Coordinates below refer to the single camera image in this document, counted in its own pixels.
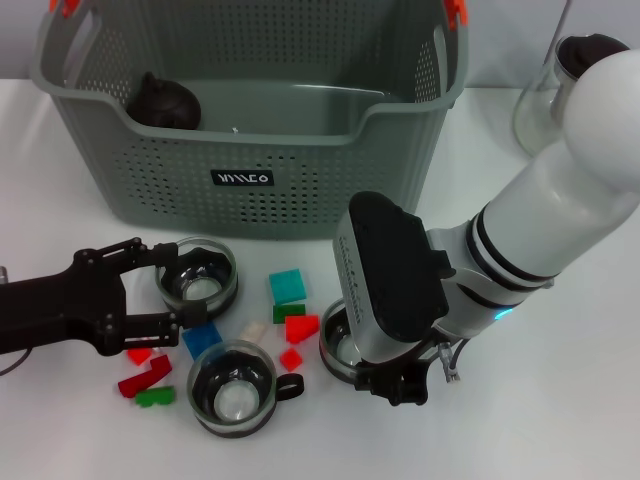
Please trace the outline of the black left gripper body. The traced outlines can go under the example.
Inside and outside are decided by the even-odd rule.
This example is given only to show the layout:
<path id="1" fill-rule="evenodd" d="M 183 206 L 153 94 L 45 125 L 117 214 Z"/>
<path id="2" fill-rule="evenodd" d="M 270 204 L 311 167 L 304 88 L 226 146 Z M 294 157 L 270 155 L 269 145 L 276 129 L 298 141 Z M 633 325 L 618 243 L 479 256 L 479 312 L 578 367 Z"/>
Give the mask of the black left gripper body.
<path id="1" fill-rule="evenodd" d="M 126 293 L 120 274 L 98 260 L 0 285 L 0 354 L 68 340 L 101 355 L 124 350 Z"/>

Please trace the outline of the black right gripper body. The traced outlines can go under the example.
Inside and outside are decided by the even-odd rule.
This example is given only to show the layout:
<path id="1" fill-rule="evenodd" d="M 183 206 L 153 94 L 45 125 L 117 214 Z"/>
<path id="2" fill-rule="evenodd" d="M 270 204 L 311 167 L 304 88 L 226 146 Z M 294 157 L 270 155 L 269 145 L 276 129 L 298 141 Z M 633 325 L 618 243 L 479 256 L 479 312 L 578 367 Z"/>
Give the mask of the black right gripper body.
<path id="1" fill-rule="evenodd" d="M 399 357 L 380 364 L 360 361 L 356 365 L 355 390 L 384 398 L 391 406 L 424 405 L 428 401 L 427 375 L 431 361 L 420 357 L 427 347 L 427 343 L 418 343 Z"/>

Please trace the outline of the glass teacup with black sleeve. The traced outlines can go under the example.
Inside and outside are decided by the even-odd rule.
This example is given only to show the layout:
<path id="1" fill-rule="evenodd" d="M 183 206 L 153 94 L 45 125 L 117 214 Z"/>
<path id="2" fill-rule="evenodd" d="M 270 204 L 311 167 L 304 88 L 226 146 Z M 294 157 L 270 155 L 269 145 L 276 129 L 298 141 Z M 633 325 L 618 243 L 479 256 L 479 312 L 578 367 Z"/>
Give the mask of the glass teacup with black sleeve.
<path id="1" fill-rule="evenodd" d="M 187 398 L 195 418 L 212 434 L 247 437 L 263 428 L 280 402 L 305 391 L 302 375 L 279 375 L 258 345 L 224 341 L 202 352 L 190 369 Z"/>
<path id="2" fill-rule="evenodd" d="M 236 258 L 227 245 L 212 238 L 194 236 L 176 245 L 176 262 L 155 270 L 160 295 L 172 311 L 204 304 L 211 321 L 235 301 L 239 290 Z"/>
<path id="3" fill-rule="evenodd" d="M 343 299 L 332 303 L 322 316 L 319 350 L 323 364 L 334 377 L 355 384 L 361 355 L 351 336 Z"/>

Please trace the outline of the grey perforated plastic storage bin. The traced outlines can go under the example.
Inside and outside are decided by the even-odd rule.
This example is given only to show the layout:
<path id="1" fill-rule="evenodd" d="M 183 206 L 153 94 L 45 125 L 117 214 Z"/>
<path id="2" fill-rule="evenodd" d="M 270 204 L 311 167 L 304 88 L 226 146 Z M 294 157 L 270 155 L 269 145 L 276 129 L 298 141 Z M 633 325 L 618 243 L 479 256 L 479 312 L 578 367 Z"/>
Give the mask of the grey perforated plastic storage bin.
<path id="1" fill-rule="evenodd" d="M 360 191 L 416 209 L 468 47 L 443 0 L 82 0 L 44 15 L 31 77 L 123 220 L 315 239 Z M 127 114 L 148 71 L 196 130 Z"/>

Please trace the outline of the dark red bent toy brick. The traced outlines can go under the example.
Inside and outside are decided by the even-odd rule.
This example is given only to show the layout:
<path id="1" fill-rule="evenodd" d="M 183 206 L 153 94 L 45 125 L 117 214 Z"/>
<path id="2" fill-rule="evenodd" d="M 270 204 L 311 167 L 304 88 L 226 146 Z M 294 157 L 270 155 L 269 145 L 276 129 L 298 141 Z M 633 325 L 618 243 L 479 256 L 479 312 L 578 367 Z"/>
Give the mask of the dark red bent toy brick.
<path id="1" fill-rule="evenodd" d="M 138 393 L 161 381 L 171 371 L 172 365 L 167 355 L 156 357 L 150 361 L 150 366 L 146 371 L 120 381 L 118 390 L 124 398 L 132 399 Z"/>

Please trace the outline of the blue toy brick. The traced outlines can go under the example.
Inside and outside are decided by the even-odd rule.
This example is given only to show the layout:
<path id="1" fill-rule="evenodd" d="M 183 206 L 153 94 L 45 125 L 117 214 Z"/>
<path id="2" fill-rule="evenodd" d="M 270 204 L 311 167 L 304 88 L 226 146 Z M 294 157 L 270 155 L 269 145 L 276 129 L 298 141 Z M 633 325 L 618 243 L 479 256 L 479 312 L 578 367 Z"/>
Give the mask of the blue toy brick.
<path id="1" fill-rule="evenodd" d="M 193 360 L 196 360 L 211 346 L 222 341 L 216 326 L 212 322 L 184 330 L 182 339 Z"/>

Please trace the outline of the bright green arched toy brick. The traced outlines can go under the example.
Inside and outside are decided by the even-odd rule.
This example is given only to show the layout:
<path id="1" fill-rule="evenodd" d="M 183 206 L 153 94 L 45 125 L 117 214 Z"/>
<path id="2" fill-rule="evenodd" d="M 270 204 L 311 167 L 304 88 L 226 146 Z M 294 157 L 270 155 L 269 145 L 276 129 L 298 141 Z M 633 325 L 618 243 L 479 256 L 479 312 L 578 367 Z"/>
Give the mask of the bright green arched toy brick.
<path id="1" fill-rule="evenodd" d="M 168 406 L 176 401 L 176 390 L 174 386 L 149 388 L 138 392 L 134 401 L 141 408 Z"/>

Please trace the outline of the translucent white toy brick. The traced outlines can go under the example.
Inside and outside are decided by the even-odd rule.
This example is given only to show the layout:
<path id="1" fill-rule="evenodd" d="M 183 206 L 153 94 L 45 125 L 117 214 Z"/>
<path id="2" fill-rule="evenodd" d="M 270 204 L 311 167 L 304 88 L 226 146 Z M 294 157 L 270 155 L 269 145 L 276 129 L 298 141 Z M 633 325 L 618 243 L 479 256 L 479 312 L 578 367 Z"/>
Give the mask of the translucent white toy brick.
<path id="1" fill-rule="evenodd" d="M 241 332 L 239 339 L 242 341 L 259 344 L 265 335 L 268 325 L 261 322 L 251 322 Z"/>

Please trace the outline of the red sloped toy brick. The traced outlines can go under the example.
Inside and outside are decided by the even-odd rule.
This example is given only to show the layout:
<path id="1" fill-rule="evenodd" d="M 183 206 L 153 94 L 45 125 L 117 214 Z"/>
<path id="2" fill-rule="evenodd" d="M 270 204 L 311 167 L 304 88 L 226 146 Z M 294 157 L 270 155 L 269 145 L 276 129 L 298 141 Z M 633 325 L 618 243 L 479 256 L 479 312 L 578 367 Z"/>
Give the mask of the red sloped toy brick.
<path id="1" fill-rule="evenodd" d="M 291 344 L 298 344 L 315 335 L 320 328 L 317 315 L 297 315 L 285 318 L 285 339 Z"/>

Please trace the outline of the dark green flat toy brick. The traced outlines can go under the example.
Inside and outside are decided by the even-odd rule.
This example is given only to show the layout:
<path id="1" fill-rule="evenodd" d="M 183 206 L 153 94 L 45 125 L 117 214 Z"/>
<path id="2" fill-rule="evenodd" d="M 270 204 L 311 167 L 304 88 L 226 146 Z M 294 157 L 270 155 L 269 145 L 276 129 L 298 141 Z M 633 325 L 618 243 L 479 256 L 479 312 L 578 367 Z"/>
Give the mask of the dark green flat toy brick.
<path id="1" fill-rule="evenodd" d="M 306 305 L 305 304 L 281 304 L 274 305 L 272 309 L 273 323 L 284 324 L 287 317 L 290 316 L 305 316 Z"/>

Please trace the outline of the teal toy brick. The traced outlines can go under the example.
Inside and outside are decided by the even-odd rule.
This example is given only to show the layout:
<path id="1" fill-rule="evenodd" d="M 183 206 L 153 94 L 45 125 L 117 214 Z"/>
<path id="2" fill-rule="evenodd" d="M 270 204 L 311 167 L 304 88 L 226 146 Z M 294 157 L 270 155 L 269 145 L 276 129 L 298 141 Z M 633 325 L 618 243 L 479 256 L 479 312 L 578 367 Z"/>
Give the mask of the teal toy brick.
<path id="1" fill-rule="evenodd" d="M 299 269 L 271 273 L 269 275 L 269 284 L 275 305 L 302 301 L 307 298 Z"/>

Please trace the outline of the dark round clay teapot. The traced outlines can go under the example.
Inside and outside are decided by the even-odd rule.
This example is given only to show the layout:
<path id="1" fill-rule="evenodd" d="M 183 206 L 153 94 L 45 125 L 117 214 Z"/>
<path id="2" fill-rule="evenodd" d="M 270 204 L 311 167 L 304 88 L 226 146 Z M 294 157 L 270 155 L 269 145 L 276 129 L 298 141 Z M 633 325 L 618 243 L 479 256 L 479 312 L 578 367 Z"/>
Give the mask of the dark round clay teapot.
<path id="1" fill-rule="evenodd" d="M 157 78 L 150 71 L 143 75 L 141 87 L 126 112 L 145 126 L 181 130 L 196 130 L 202 118 L 199 100 L 189 89 Z"/>

